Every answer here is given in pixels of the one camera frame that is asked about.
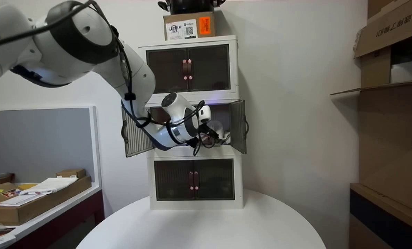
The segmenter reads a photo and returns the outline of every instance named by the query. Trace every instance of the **papers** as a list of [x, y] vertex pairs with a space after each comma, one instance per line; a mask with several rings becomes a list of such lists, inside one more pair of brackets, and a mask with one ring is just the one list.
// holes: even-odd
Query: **papers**
[[62, 178], [48, 178], [43, 182], [39, 183], [36, 186], [33, 186], [30, 189], [26, 189], [20, 192], [20, 195], [23, 194], [51, 194], [55, 193], [75, 181], [77, 181], [77, 177], [62, 177]]
[[13, 197], [4, 202], [0, 202], [0, 206], [21, 206], [35, 199], [45, 196], [45, 194], [26, 194]]

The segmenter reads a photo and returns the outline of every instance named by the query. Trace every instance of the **open cabinet door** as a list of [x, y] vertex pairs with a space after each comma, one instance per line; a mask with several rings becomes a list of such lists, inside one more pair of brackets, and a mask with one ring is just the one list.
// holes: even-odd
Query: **open cabinet door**
[[231, 146], [246, 154], [246, 135], [249, 131], [246, 121], [244, 100], [231, 103]]
[[122, 137], [126, 149], [126, 157], [135, 156], [153, 149], [148, 136], [138, 128], [131, 117], [122, 108], [123, 126]]

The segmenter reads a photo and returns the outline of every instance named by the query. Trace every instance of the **white wall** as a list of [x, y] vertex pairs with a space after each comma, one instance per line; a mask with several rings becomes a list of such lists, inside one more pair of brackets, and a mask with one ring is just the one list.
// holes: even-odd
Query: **white wall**
[[[14, 1], [32, 18], [58, 2]], [[164, 39], [165, 12], [156, 1], [98, 2], [133, 48]], [[295, 208], [328, 249], [347, 248], [349, 183], [358, 178], [355, 99], [329, 94], [360, 84], [352, 45], [366, 25], [366, 6], [366, 0], [244, 0], [227, 1], [217, 13], [219, 35], [239, 38], [251, 126], [244, 185]], [[107, 214], [147, 193], [144, 156], [124, 158], [119, 101], [95, 74], [58, 90], [10, 73], [0, 79], [0, 108], [97, 106]]]

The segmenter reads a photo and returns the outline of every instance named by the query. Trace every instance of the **desk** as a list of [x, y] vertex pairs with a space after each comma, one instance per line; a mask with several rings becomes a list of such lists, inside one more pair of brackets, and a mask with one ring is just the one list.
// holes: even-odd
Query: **desk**
[[101, 187], [94, 183], [55, 208], [14, 226], [14, 230], [0, 237], [0, 248], [47, 248], [91, 215], [95, 216], [96, 224], [105, 219]]
[[109, 216], [77, 249], [325, 249], [288, 205], [244, 190], [242, 210], [150, 210], [149, 197]]

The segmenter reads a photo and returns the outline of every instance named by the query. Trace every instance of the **cabinet door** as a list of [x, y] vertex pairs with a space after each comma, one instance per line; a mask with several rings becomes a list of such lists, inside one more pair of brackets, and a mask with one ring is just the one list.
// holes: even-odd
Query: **cabinet door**
[[126, 150], [126, 157], [135, 156], [148, 150], [152, 150], [153, 145], [149, 137], [138, 128], [134, 120], [122, 108], [123, 126], [122, 137]]
[[157, 201], [193, 200], [193, 163], [189, 160], [155, 161]]
[[195, 160], [194, 169], [196, 200], [235, 200], [233, 159]]
[[246, 154], [246, 135], [249, 124], [246, 121], [246, 106], [244, 100], [231, 103], [231, 146]]
[[184, 79], [183, 60], [186, 49], [162, 49], [146, 51], [147, 64], [155, 75], [154, 93], [185, 92], [188, 80]]
[[230, 89], [229, 45], [192, 47], [187, 49], [190, 91]]

